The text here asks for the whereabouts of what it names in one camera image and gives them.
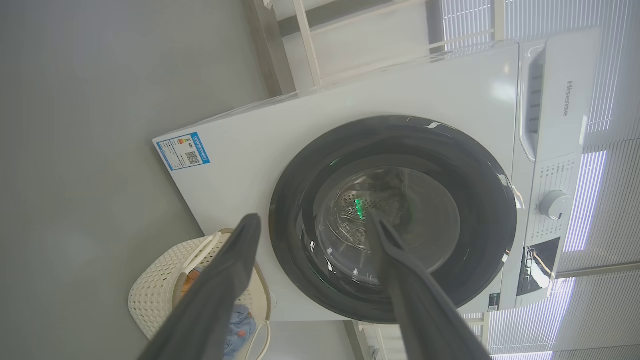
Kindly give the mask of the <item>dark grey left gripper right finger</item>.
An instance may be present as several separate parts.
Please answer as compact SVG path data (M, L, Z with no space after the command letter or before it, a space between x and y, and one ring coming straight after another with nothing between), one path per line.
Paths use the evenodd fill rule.
M375 273L400 326L409 360L489 360L490 354L429 271L374 211L367 237Z

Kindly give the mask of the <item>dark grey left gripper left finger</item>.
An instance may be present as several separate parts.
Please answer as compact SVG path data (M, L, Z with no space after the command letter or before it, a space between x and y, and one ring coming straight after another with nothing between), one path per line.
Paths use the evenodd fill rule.
M140 360L221 360L234 303L249 285L261 217L247 214L221 253L192 285L139 356Z

